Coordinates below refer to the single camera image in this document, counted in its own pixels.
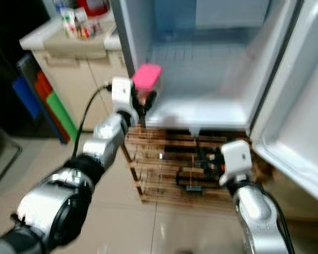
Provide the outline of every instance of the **refrigerator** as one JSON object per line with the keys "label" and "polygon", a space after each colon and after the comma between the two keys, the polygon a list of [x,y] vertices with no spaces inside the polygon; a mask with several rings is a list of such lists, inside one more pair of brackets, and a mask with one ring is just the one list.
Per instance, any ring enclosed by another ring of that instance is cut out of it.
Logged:
{"label": "refrigerator", "polygon": [[112,0],[129,76],[161,65],[147,128],[245,131],[318,199],[318,0]]}

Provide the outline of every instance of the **bottle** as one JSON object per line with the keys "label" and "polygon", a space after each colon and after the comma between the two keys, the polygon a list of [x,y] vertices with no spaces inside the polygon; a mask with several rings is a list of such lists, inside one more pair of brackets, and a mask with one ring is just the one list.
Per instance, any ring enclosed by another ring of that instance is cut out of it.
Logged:
{"label": "bottle", "polygon": [[78,6],[84,7],[88,17],[105,14],[110,9],[109,0],[78,0]]}
{"label": "bottle", "polygon": [[72,8],[72,9],[78,8],[78,4],[76,0],[53,0],[53,4],[58,13],[60,13],[61,8]]}

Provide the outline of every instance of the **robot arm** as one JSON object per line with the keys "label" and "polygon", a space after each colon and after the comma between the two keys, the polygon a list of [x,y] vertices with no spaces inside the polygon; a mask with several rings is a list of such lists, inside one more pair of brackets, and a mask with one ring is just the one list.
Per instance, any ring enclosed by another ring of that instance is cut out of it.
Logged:
{"label": "robot arm", "polygon": [[[15,227],[0,237],[0,254],[48,254],[77,238],[86,219],[96,184],[113,164],[130,126],[139,121],[132,83],[112,82],[114,112],[98,124],[83,153],[64,163],[20,202],[12,218]],[[250,184],[252,167],[249,145],[235,141],[222,146],[225,173],[219,182],[233,196],[244,229],[247,253],[288,254],[278,229],[274,203]]]}
{"label": "robot arm", "polygon": [[250,182],[252,161],[249,145],[239,140],[223,145],[221,151],[225,160],[225,173],[219,183],[233,197],[244,230],[245,253],[294,253],[292,244],[286,244],[279,230],[276,204],[263,189]]}
{"label": "robot arm", "polygon": [[113,164],[128,128],[138,122],[132,82],[114,78],[114,112],[98,124],[83,153],[64,163],[20,202],[15,227],[0,237],[0,254],[46,254],[81,232],[96,184]]}

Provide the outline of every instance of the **red object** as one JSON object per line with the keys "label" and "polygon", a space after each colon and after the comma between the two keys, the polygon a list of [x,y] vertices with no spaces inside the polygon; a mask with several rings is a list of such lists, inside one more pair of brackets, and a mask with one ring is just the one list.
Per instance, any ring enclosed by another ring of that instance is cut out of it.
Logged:
{"label": "red object", "polygon": [[110,9],[109,0],[78,0],[78,6],[84,7],[88,17],[105,14]]}
{"label": "red object", "polygon": [[160,78],[162,68],[160,65],[143,64],[133,75],[132,80],[136,90],[152,91]]}
{"label": "red object", "polygon": [[64,137],[65,141],[68,142],[70,140],[69,135],[67,134],[66,130],[60,123],[60,121],[57,119],[51,108],[46,103],[47,96],[53,91],[51,85],[49,84],[46,76],[43,74],[43,72],[38,72],[38,79],[34,83],[34,86],[36,88],[36,91],[42,100],[43,104],[45,105],[48,113],[51,115],[55,125],[57,126],[60,134]]}
{"label": "red object", "polygon": [[89,33],[89,30],[88,30],[88,29],[85,29],[85,35],[86,35],[87,38],[90,37],[90,33]]}

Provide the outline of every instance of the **white floor tile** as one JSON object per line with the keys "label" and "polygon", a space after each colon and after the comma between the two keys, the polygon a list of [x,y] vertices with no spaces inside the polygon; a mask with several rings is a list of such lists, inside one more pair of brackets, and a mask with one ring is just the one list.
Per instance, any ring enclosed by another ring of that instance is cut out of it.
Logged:
{"label": "white floor tile", "polygon": [[180,212],[157,212],[152,254],[243,253],[243,233],[236,218]]}
{"label": "white floor tile", "polygon": [[226,208],[221,210],[215,208],[198,208],[188,206],[177,206],[158,203],[157,211],[159,213],[183,214],[183,215],[196,215],[204,217],[225,217],[236,219],[235,206],[229,203]]}
{"label": "white floor tile", "polygon": [[79,238],[56,254],[149,254],[154,211],[108,208],[93,204]]}
{"label": "white floor tile", "polygon": [[0,235],[14,227],[14,222],[10,220],[10,216],[16,212],[22,197],[23,195],[18,194],[0,195]]}
{"label": "white floor tile", "polygon": [[128,205],[142,209],[155,209],[155,204],[143,204],[135,187],[131,172],[126,165],[126,160],[118,151],[114,164],[102,176],[96,187],[93,202]]}
{"label": "white floor tile", "polygon": [[0,181],[0,195],[8,193],[24,193],[29,187],[21,184],[22,180],[30,174],[34,160],[42,151],[46,140],[40,139],[14,139],[23,150],[4,178]]}
{"label": "white floor tile", "polygon": [[28,191],[40,180],[62,166],[71,157],[73,144],[63,145],[57,139],[33,140],[29,149],[25,149],[23,152],[28,153],[33,148],[37,149],[38,153],[32,158],[32,163],[29,164],[28,171],[18,186],[24,191]]}

